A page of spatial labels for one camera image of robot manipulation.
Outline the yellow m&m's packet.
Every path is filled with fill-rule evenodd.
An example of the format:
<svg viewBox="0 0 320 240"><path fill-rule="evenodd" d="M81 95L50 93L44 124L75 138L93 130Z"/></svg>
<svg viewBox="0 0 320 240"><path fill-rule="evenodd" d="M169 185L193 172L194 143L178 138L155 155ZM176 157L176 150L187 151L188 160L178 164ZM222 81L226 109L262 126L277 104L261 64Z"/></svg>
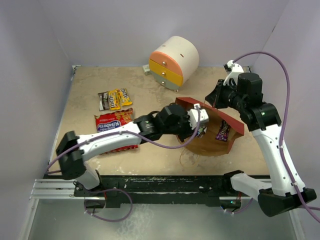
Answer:
<svg viewBox="0 0 320 240"><path fill-rule="evenodd" d="M121 104L120 104L120 99L119 99L117 89L114 89L108 92L108 105L109 105L109 109L112 111L121 109Z"/></svg>
<svg viewBox="0 0 320 240"><path fill-rule="evenodd" d="M129 94L127 92L126 88L119 88L118 89L119 99L121 106L130 106L133 104L132 100L129 97Z"/></svg>

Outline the red brown paper bag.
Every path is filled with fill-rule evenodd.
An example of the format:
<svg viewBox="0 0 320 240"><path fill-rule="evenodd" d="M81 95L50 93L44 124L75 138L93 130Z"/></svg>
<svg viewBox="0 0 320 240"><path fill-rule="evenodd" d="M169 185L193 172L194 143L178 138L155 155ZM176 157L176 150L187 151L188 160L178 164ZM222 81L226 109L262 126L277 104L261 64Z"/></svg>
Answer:
<svg viewBox="0 0 320 240"><path fill-rule="evenodd" d="M242 122L209 106L205 101L199 101L192 97L178 97L175 102L190 110L193 104L200 104L206 110L209 122L203 137L195 137L191 143L182 149L179 156L179 165L183 171L191 171L196 168L216 168L218 166L229 167L234 163L232 153L236 148L235 142L245 135L245 126ZM216 140L222 120L230 125L227 142Z"/></svg>

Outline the grey wrapper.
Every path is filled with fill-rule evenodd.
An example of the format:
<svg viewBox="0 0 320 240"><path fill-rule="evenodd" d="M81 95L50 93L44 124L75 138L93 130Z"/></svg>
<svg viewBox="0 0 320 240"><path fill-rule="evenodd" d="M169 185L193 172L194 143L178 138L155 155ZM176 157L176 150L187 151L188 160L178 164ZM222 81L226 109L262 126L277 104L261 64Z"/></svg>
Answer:
<svg viewBox="0 0 320 240"><path fill-rule="evenodd" d="M207 132L207 127L206 126L201 126L198 128L196 137L197 138L202 138Z"/></svg>

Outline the brown purple candy wrapper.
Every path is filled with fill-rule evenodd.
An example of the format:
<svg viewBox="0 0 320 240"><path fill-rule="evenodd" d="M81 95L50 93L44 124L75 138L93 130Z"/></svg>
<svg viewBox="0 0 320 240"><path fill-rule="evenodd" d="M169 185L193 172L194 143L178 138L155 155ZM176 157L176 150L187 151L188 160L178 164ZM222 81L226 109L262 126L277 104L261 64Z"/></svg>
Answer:
<svg viewBox="0 0 320 240"><path fill-rule="evenodd" d="M109 110L109 91L100 92L97 95L99 96L99 111Z"/></svg>

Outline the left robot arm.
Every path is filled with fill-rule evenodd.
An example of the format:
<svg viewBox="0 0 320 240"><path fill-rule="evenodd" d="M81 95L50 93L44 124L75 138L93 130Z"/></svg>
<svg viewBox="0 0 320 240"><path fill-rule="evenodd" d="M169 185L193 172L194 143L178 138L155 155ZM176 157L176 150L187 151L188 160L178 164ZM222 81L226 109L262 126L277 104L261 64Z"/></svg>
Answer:
<svg viewBox="0 0 320 240"><path fill-rule="evenodd" d="M182 144L176 145L175 149L183 148L198 135L200 127L208 120L206 110L198 103L189 110L172 103L161 111L150 112L106 131L87 135L69 131L56 149L55 160L64 180L76 180L91 196L98 196L103 191L103 184L98 171L87 164L88 160L122 147L144 143L168 149L169 146L157 142L163 135L177 136Z"/></svg>

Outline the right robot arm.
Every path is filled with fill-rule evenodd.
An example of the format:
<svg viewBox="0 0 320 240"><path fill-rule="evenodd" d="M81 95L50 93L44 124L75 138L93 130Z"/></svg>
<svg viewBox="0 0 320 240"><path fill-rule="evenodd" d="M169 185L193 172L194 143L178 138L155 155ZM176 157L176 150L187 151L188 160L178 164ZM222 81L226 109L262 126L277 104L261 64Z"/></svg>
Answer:
<svg viewBox="0 0 320 240"><path fill-rule="evenodd" d="M262 152L269 170L270 183L264 183L236 170L224 174L222 190L228 196L237 192L256 200L268 217L273 217L317 198L307 188L281 139L282 121L276 107L263 101L263 81L256 73L241 73L237 80L218 80L205 100L215 109L233 108L239 112Z"/></svg>

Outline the red snack bag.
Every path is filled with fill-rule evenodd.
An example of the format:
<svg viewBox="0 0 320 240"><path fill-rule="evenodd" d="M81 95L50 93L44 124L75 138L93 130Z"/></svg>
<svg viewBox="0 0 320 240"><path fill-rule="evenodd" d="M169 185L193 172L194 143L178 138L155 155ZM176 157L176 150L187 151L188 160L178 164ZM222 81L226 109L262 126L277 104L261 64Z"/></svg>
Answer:
<svg viewBox="0 0 320 240"><path fill-rule="evenodd" d="M137 149L141 139L135 135L140 129L132 118L133 109L120 110L97 116L95 119L97 133L91 137L99 137L92 141L91 149L96 155L117 153Z"/></svg>

